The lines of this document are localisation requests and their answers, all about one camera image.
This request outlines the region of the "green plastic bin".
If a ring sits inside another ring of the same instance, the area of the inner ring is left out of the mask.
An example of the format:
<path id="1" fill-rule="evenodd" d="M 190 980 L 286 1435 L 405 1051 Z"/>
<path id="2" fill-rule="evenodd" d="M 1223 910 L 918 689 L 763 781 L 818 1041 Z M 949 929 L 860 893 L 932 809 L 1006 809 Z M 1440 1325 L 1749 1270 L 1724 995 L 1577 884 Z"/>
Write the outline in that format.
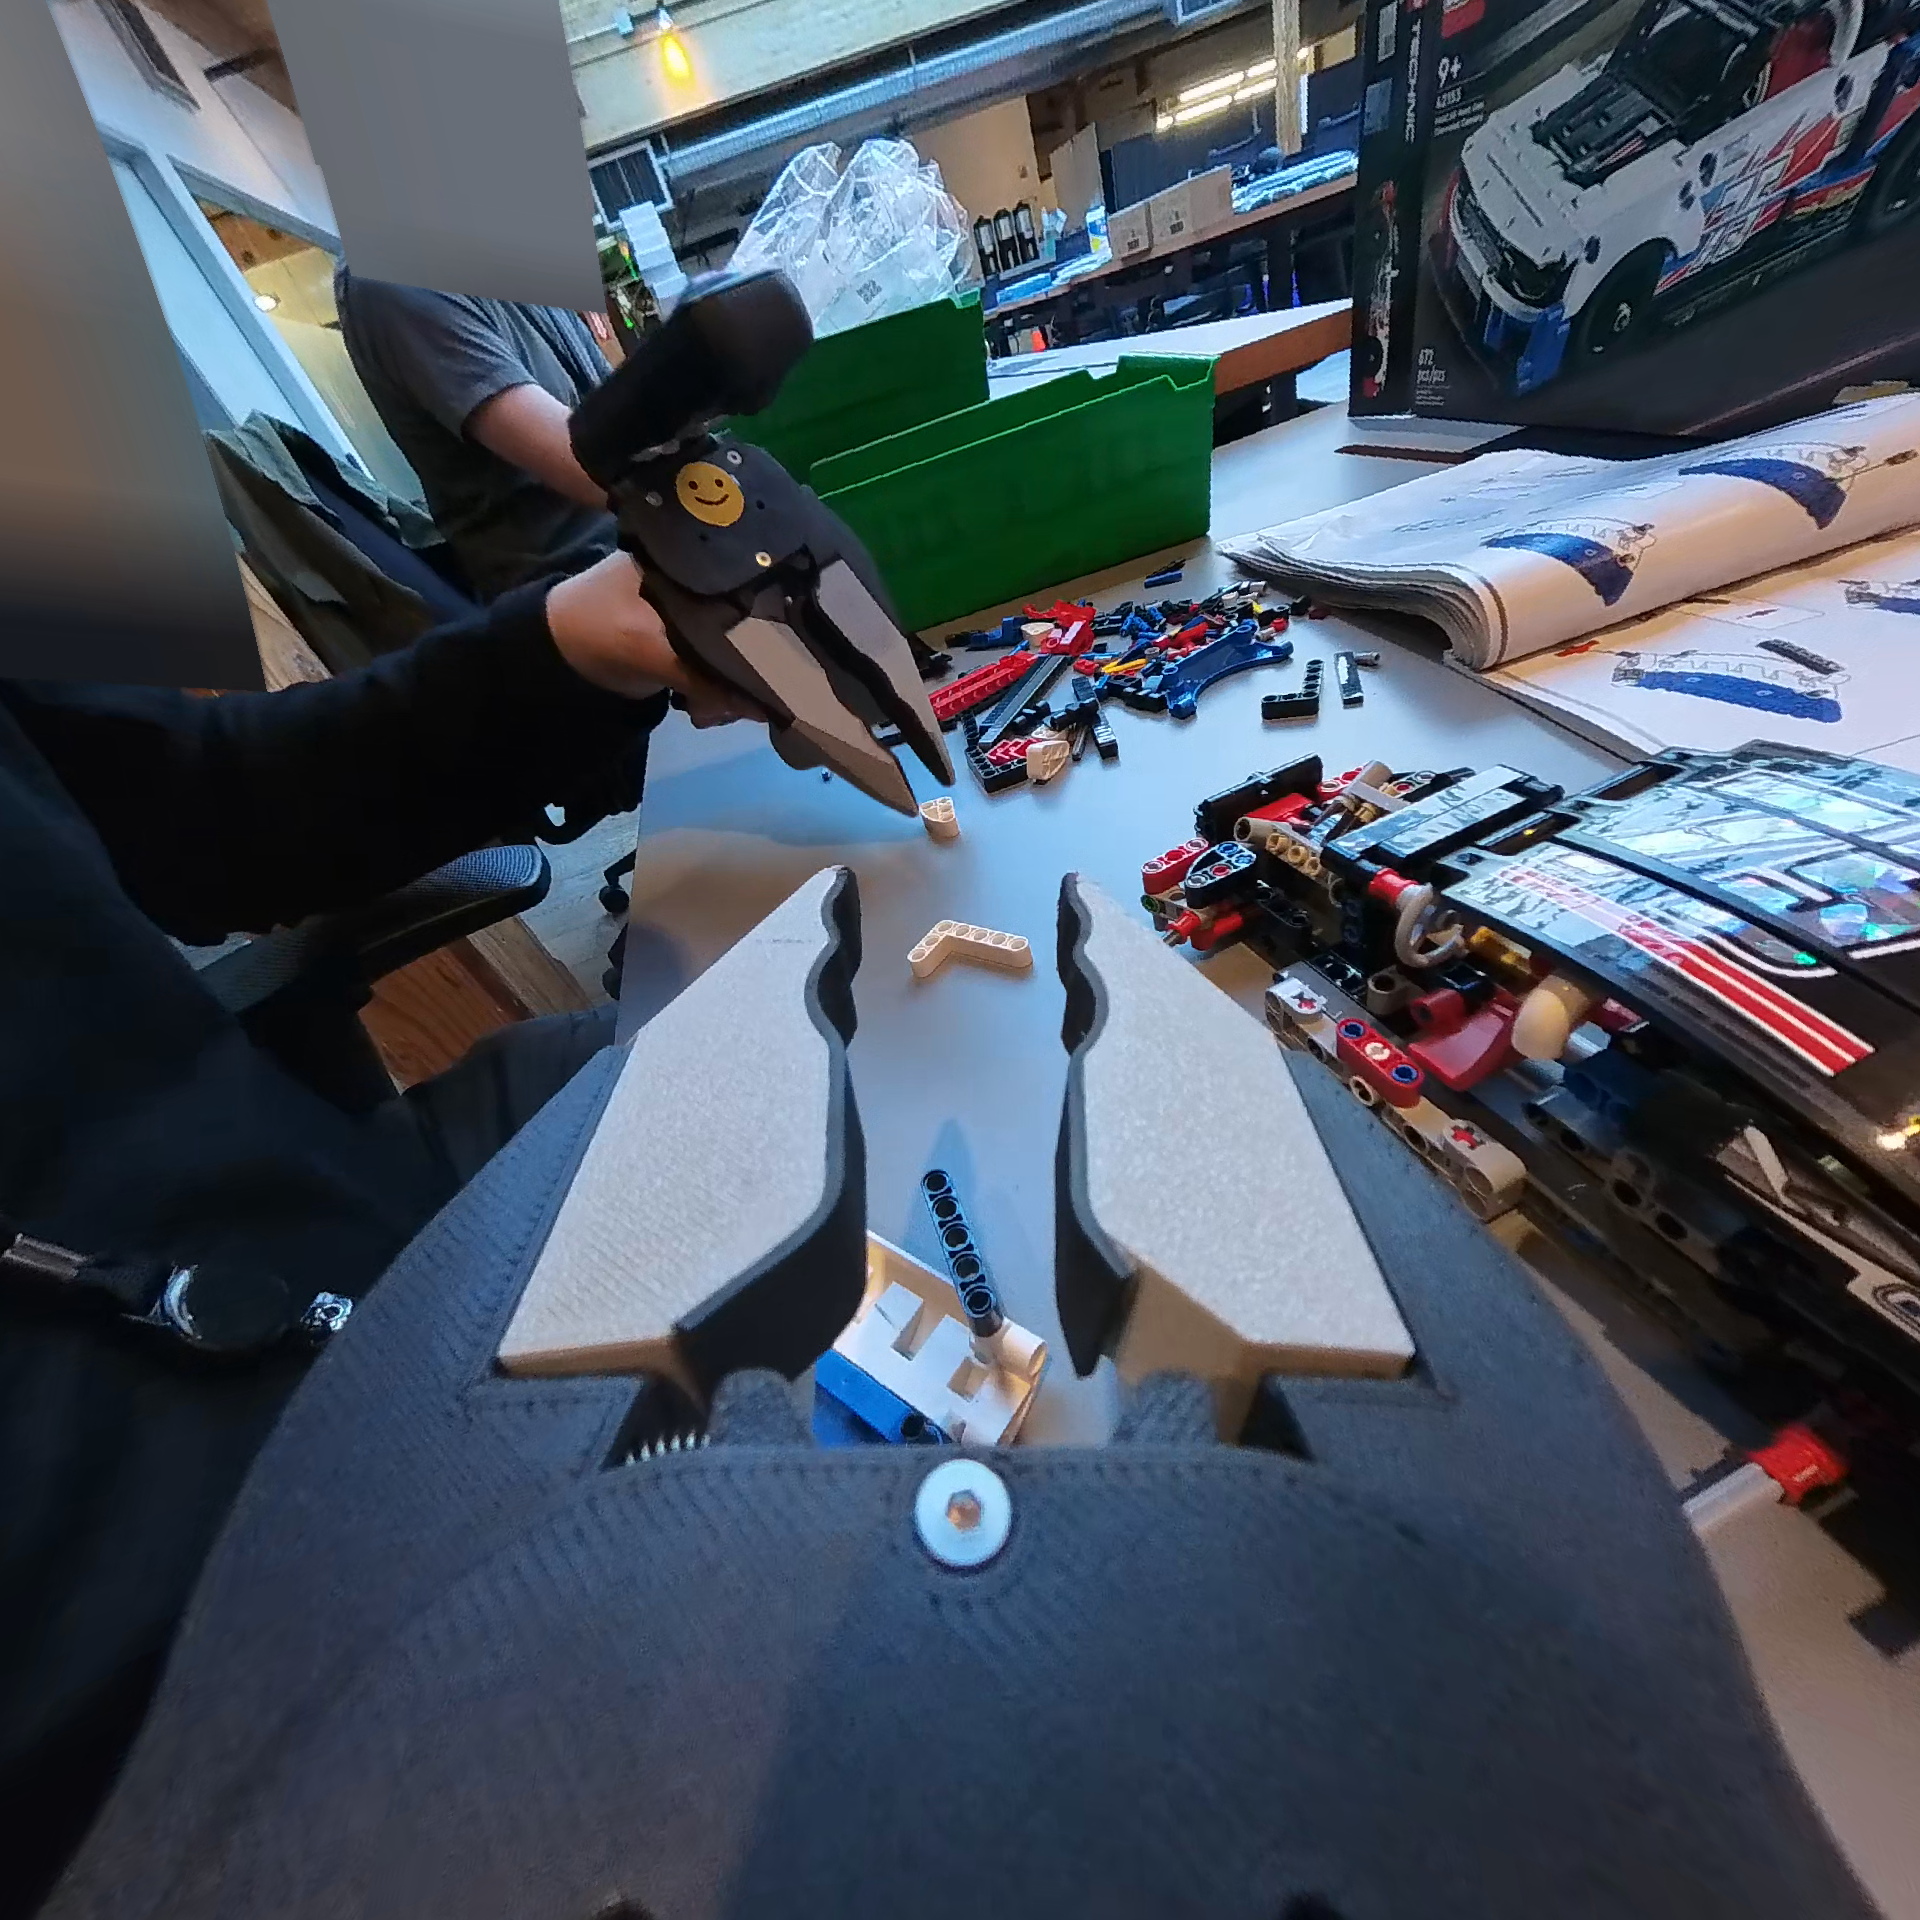
<path id="1" fill-rule="evenodd" d="M 842 450 L 814 491 L 903 630 L 1071 582 L 1210 525 L 1210 360 L 1122 356 Z"/>
<path id="2" fill-rule="evenodd" d="M 982 402 L 984 319 L 976 294 L 964 294 L 818 340 L 778 400 L 756 415 L 732 415 L 730 432 L 808 481 L 826 459 Z"/>

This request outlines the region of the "clear plastic bags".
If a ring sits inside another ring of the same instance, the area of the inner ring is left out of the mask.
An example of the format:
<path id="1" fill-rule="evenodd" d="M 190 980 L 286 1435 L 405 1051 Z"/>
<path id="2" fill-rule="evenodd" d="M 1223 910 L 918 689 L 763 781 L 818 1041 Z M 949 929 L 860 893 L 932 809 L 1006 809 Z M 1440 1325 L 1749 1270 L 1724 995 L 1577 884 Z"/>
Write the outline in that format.
<path id="1" fill-rule="evenodd" d="M 787 157 L 730 258 L 759 270 L 793 279 L 818 340 L 976 291 L 968 210 L 906 141 Z"/>

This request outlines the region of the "person's black jacket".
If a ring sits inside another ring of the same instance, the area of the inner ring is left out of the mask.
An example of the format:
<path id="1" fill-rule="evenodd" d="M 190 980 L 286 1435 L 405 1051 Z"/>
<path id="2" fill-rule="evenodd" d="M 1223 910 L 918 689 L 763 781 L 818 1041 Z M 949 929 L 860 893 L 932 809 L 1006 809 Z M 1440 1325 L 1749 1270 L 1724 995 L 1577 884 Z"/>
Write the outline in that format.
<path id="1" fill-rule="evenodd" d="M 164 931 L 43 757 L 3 750 L 3 1214 L 30 1236 L 359 1300 L 612 1041 L 535 1024 L 349 1119 L 204 995 L 182 946 L 220 941 Z M 3 1300 L 3 1916 L 109 1795 L 299 1372 Z"/>

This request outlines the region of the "open instruction booklet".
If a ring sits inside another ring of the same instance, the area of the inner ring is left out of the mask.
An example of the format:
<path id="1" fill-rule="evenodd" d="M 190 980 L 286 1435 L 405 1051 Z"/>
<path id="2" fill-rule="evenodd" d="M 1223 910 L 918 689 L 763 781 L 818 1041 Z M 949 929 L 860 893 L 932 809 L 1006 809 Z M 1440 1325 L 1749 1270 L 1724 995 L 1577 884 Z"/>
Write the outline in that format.
<path id="1" fill-rule="evenodd" d="M 1913 393 L 1658 459 L 1480 454 L 1223 550 L 1433 625 L 1453 672 L 1624 757 L 1917 772 Z"/>

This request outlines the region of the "black badge reel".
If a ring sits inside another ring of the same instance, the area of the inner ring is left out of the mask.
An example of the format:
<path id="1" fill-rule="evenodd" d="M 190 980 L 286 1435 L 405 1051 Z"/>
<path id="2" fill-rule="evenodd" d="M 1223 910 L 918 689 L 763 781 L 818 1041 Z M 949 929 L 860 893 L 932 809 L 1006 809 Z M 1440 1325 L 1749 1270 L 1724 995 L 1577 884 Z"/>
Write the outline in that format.
<path id="1" fill-rule="evenodd" d="M 3 1219 L 3 1300 L 140 1329 L 208 1363 L 306 1351 L 343 1333 L 354 1301 L 265 1266 L 80 1254 Z"/>

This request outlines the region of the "person's left hand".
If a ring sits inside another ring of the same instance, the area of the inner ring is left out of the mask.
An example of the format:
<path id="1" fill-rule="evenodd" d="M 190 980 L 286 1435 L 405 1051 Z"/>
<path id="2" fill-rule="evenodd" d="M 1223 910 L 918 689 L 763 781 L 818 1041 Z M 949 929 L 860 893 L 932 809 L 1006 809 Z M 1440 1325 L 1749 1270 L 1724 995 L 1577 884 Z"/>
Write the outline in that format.
<path id="1" fill-rule="evenodd" d="M 548 588 L 545 622 L 562 661 L 608 694 L 636 701 L 670 694 L 698 729 L 763 721 L 742 690 L 673 654 L 627 553 Z"/>

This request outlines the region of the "white and blue brick assembly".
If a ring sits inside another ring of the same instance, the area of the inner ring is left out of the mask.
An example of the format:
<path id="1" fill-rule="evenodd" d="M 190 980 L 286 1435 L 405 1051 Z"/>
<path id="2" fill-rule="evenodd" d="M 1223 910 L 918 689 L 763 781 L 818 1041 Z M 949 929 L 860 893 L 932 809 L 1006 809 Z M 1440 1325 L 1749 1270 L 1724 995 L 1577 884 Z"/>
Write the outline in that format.
<path id="1" fill-rule="evenodd" d="M 1047 1372 L 1041 1333 L 976 1336 L 951 1285 L 882 1236 L 864 1243 L 860 1313 L 818 1357 L 818 1386 L 887 1443 L 1012 1446 Z"/>

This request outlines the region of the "white angled toy beam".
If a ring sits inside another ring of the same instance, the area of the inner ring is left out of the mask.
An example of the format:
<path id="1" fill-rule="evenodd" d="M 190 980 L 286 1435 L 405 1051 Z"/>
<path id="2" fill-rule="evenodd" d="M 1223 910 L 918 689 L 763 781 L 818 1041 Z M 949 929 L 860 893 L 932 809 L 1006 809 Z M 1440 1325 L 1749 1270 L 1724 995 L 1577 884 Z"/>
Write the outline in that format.
<path id="1" fill-rule="evenodd" d="M 1018 931 L 1001 931 L 1001 929 L 968 925 L 968 922 L 934 922 L 906 949 L 906 966 L 922 980 L 939 977 L 947 966 L 1028 974 L 1034 949 L 1028 949 L 1028 941 Z"/>

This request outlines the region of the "cardboard boxes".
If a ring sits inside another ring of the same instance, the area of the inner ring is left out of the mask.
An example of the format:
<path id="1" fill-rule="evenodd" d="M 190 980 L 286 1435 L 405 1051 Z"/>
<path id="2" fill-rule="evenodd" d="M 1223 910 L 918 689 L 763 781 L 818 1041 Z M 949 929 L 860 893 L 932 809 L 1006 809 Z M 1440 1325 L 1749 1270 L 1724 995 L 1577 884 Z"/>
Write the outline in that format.
<path id="1" fill-rule="evenodd" d="M 1105 218 L 1105 245 L 1113 262 L 1134 262 L 1156 248 L 1178 248 L 1231 225 L 1231 167 L 1209 167 L 1141 202 Z"/>

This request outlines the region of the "black toy beam with holes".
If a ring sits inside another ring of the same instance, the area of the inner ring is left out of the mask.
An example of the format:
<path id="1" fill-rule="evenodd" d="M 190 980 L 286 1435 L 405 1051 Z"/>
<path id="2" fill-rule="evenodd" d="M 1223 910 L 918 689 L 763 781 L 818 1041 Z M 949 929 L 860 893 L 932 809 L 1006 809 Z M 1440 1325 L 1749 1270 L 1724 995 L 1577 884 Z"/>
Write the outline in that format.
<path id="1" fill-rule="evenodd" d="M 949 1285 L 964 1305 L 964 1320 L 975 1342 L 994 1342 L 1006 1327 L 1006 1305 L 997 1285 L 986 1270 L 984 1254 L 976 1250 L 970 1219 L 947 1171 L 932 1168 L 922 1172 L 922 1199 L 939 1239 Z"/>

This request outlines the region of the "pile of toy building bricks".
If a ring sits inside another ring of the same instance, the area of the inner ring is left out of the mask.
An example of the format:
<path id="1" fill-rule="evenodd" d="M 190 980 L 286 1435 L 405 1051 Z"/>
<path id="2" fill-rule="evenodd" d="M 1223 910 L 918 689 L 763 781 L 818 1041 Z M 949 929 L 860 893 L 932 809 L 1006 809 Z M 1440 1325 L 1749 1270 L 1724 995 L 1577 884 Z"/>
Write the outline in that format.
<path id="1" fill-rule="evenodd" d="M 1043 786 L 1085 753 L 1116 763 L 1113 708 L 1188 722 L 1209 689 L 1296 661 L 1291 630 L 1324 618 L 1305 595 L 1256 582 L 1198 600 L 1025 605 L 942 638 L 929 656 L 942 674 L 932 713 L 986 795 Z"/>

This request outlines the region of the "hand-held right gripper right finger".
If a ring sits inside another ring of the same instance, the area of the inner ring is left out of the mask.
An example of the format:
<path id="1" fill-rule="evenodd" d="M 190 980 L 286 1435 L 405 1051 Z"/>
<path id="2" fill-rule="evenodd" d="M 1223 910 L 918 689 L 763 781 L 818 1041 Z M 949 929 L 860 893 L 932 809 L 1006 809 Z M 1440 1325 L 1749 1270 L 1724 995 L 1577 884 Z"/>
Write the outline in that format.
<path id="1" fill-rule="evenodd" d="M 1074 1377 L 1404 1380 L 1413 1336 L 1264 1027 L 1093 880 L 1058 899 L 1053 1305 Z"/>

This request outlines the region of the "pile of assorted items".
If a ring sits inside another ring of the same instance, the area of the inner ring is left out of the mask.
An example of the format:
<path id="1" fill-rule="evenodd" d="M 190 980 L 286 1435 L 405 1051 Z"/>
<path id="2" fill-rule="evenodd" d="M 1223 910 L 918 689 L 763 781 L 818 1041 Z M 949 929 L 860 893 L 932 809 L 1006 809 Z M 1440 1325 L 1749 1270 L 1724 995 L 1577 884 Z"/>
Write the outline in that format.
<path id="1" fill-rule="evenodd" d="M 1768 1493 L 1917 1621 L 1917 779 L 1749 742 L 1566 793 L 1516 764 L 1193 808 L 1153 931 L 1488 1223 L 1525 1214 L 1712 1370 Z"/>

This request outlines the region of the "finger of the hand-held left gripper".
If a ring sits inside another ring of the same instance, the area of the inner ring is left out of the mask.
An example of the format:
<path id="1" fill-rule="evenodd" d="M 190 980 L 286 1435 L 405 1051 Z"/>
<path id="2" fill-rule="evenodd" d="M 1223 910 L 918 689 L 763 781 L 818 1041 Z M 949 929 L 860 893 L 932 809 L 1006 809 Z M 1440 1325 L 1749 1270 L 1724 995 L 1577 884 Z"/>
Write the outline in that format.
<path id="1" fill-rule="evenodd" d="M 823 637 L 735 611 L 722 614 L 722 630 L 722 676 L 772 716 L 772 742 L 787 764 L 821 764 L 896 815 L 918 809 L 901 763 L 877 743 Z"/>
<path id="2" fill-rule="evenodd" d="M 848 558 L 830 558 L 821 569 L 814 611 L 833 672 L 855 689 L 862 721 L 892 732 L 929 775 L 951 781 L 947 732 L 929 707 L 912 638 Z"/>

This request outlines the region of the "person's left forearm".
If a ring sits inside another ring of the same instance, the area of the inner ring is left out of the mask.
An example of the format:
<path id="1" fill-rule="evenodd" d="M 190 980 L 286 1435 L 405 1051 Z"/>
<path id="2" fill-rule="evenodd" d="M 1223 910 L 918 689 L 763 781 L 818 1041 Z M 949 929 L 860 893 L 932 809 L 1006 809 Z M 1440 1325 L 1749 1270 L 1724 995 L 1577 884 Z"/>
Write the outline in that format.
<path id="1" fill-rule="evenodd" d="M 3 750 L 43 757 L 176 941 L 338 910 L 572 803 L 661 721 L 562 661 L 548 588 L 265 694 L 7 681 Z"/>

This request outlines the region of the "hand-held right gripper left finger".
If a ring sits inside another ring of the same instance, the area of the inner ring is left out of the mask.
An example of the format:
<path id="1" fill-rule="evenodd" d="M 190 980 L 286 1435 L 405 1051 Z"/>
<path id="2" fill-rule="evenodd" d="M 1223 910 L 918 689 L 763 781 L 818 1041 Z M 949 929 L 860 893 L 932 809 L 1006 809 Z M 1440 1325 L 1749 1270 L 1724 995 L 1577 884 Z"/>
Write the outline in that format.
<path id="1" fill-rule="evenodd" d="M 494 1349 L 507 1377 L 801 1380 L 864 1289 L 860 886 L 826 866 L 630 1041 Z"/>

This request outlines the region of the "white table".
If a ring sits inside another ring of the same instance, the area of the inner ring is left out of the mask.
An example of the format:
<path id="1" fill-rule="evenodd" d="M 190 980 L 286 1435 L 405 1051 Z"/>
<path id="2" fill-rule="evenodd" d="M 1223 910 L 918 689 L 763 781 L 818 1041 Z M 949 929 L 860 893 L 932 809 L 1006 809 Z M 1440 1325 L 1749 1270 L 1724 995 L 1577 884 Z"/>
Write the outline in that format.
<path id="1" fill-rule="evenodd" d="M 1231 443 L 1309 412 L 1316 402 L 1298 402 L 1298 374 L 1344 351 L 1349 351 L 1349 301 L 1298 304 L 1113 341 L 1001 356 L 986 365 L 986 396 L 1006 400 L 1071 369 L 1113 374 L 1122 356 L 1157 366 L 1210 360 L 1210 440 Z"/>

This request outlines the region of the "black office chair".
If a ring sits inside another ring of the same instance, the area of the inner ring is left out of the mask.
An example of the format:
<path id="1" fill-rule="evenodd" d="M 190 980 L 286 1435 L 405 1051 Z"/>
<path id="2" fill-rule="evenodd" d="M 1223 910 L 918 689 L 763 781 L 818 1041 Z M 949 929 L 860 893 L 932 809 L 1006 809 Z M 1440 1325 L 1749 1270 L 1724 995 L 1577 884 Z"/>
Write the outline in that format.
<path id="1" fill-rule="evenodd" d="M 545 902 L 535 845 L 482 848 L 363 907 L 258 937 L 197 966 L 197 986 L 256 1048 L 353 1119 L 395 1097 L 359 1013 L 373 986 Z"/>

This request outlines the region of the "toy car box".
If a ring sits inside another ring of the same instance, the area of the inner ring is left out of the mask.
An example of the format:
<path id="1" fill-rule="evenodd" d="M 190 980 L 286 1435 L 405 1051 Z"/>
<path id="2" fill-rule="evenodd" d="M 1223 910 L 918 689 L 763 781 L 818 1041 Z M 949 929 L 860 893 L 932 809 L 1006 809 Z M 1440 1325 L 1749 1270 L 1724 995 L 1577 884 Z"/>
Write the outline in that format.
<path id="1" fill-rule="evenodd" d="M 1358 50 L 1355 420 L 1917 383 L 1917 3 L 1368 3 Z"/>

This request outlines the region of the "dark olive jacket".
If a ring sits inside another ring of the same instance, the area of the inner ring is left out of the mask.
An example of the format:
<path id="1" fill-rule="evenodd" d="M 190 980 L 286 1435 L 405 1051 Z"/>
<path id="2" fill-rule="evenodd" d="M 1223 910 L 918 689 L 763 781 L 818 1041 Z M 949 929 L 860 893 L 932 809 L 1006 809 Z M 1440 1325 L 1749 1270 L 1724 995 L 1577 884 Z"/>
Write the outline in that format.
<path id="1" fill-rule="evenodd" d="M 256 412 L 202 443 L 244 561 L 329 672 L 482 611 L 437 529 L 299 425 Z"/>

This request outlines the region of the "grey desk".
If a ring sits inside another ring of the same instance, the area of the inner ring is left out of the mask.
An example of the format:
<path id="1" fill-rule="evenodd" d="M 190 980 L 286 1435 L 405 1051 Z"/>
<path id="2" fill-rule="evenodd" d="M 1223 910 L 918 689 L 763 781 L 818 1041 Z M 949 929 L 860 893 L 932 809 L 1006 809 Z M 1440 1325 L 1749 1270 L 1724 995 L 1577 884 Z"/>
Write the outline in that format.
<path id="1" fill-rule="evenodd" d="M 955 842 L 842 781 L 787 772 L 752 727 L 693 732 L 665 721 L 638 815 L 621 1027 L 650 1021 L 756 925 L 801 877 L 853 866 L 862 902 L 855 1101 L 868 1148 L 868 1226 L 932 1262 L 915 1199 L 947 1168 L 984 1236 L 1012 1313 L 1062 1342 L 1053 1311 L 1049 1156 L 1062 1113 L 1058 886 L 1093 877 L 1138 907 L 1138 866 L 1188 838 L 1191 808 L 1245 772 L 1324 750 L 1334 768 L 1505 763 L 1583 791 L 1618 757 L 1455 674 L 1411 622 L 1385 614 L 1296 630 L 1296 661 L 1381 654 L 1358 708 L 1264 727 L 1264 689 L 1210 689 L 1191 722 L 1120 708 L 1113 764 L 1085 753 L 1043 791 L 984 795 L 955 768 Z M 934 922 L 1018 931 L 1028 974 L 947 966 L 915 977 L 906 949 Z M 1767 1707 L 1820 1812 L 1885 1916 L 1917 1916 L 1917 1499 L 1868 1477 L 1808 1501 L 1730 1515 L 1707 1538 Z"/>

